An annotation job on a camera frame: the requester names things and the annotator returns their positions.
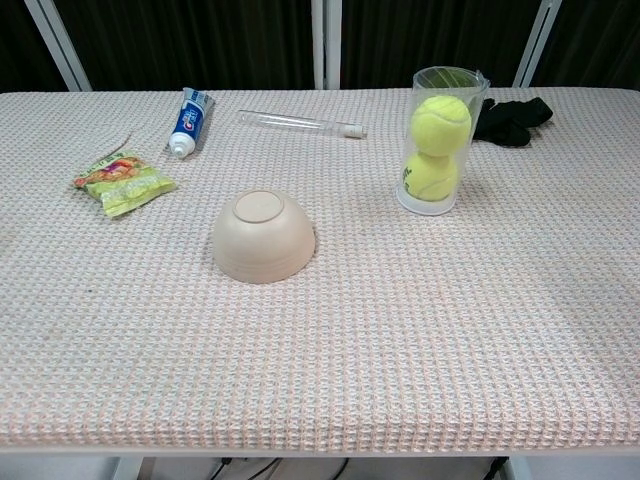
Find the ceramic bowl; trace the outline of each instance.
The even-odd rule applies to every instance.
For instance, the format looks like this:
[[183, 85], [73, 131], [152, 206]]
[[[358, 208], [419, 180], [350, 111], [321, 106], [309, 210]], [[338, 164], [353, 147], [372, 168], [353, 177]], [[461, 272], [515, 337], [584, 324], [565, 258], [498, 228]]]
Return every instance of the ceramic bowl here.
[[304, 210], [277, 190], [251, 190], [228, 202], [212, 240], [220, 269], [247, 283], [290, 277], [309, 262], [316, 245]]

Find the snack bag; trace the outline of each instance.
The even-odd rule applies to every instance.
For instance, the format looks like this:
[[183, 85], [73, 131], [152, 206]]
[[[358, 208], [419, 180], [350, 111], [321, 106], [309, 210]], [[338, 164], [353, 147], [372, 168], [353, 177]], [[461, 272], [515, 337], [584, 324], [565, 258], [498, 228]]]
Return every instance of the snack bag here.
[[98, 160], [73, 184], [100, 200], [109, 217], [122, 215], [176, 188], [169, 177], [126, 151]]

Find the toothpaste tube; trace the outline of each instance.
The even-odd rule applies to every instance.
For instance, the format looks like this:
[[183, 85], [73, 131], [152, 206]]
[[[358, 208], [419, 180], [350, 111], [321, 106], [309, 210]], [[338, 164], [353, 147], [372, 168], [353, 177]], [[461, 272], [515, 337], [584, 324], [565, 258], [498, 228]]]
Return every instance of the toothpaste tube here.
[[204, 92], [193, 88], [184, 89], [184, 101], [178, 123], [169, 137], [171, 153], [184, 158], [196, 148], [204, 118], [215, 102]]

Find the clear plastic tube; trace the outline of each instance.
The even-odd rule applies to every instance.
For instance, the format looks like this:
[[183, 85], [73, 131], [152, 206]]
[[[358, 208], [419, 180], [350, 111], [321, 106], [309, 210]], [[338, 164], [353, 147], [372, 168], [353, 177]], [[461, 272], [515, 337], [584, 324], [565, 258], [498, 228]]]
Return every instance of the clear plastic tube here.
[[282, 128], [298, 132], [316, 133], [319, 135], [333, 135], [345, 138], [366, 138], [367, 132], [362, 125], [355, 123], [332, 122], [314, 120], [313, 118], [290, 117], [266, 112], [239, 110], [240, 121], [250, 125]]

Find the black cloth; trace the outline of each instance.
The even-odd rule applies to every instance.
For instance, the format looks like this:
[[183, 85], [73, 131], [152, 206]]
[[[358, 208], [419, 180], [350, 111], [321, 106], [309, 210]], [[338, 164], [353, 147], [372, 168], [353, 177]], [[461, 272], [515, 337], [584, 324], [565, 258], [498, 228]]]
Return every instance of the black cloth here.
[[524, 147], [531, 134], [527, 128], [537, 127], [551, 118], [553, 112], [536, 97], [528, 102], [496, 103], [488, 98], [482, 104], [473, 138], [503, 147]]

